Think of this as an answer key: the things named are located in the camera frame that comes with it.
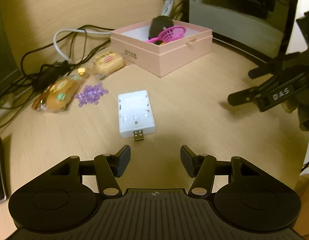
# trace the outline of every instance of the black rubber pad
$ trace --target black rubber pad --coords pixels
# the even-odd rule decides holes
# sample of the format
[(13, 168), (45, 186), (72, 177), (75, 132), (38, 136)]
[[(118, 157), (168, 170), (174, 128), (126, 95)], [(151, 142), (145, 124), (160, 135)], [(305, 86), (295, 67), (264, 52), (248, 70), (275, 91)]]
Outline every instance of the black rubber pad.
[(256, 234), (221, 220), (209, 202), (187, 196), (182, 189), (128, 189), (105, 200), (85, 224), (56, 234), (22, 228), (9, 240), (301, 240), (293, 230)]

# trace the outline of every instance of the open box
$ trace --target open box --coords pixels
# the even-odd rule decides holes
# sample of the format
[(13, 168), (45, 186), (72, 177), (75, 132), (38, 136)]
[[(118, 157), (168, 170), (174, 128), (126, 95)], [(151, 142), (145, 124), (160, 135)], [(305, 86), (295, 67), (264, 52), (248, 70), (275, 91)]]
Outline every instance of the open box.
[(212, 30), (173, 21), (187, 29), (184, 38), (163, 45), (147, 43), (151, 21), (133, 24), (111, 32), (112, 49), (132, 63), (163, 77), (210, 52)]

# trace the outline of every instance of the pink basket scoop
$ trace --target pink basket scoop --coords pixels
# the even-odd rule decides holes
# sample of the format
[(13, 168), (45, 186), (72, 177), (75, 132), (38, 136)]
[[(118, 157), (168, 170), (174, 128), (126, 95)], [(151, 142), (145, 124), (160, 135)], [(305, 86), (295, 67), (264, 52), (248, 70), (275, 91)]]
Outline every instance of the pink basket scoop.
[(187, 29), (182, 26), (173, 26), (160, 32), (158, 37), (152, 38), (151, 40), (148, 40), (146, 42), (155, 42), (155, 41), (171, 42), (179, 40), (184, 37), (186, 30)]

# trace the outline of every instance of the wrapped snack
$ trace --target wrapped snack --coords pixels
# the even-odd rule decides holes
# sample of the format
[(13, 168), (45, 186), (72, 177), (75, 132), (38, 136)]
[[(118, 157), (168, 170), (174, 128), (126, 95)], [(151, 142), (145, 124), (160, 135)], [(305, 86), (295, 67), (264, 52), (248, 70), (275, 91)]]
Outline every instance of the wrapped snack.
[(124, 65), (125, 61), (120, 54), (109, 51), (95, 57), (93, 62), (93, 73), (98, 79), (102, 79), (122, 68)]
[(63, 111), (84, 80), (85, 78), (81, 76), (66, 76), (58, 79), (33, 102), (32, 109), (53, 113)]

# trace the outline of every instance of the purple snowflake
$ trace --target purple snowflake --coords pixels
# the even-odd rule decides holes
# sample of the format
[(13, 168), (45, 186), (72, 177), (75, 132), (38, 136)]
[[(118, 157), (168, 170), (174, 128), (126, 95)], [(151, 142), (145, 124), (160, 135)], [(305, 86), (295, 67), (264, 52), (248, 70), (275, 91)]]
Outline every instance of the purple snowflake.
[(79, 107), (82, 107), (87, 103), (97, 105), (100, 97), (107, 93), (108, 90), (102, 88), (102, 83), (95, 86), (86, 85), (81, 93), (75, 95), (75, 98), (80, 101)]

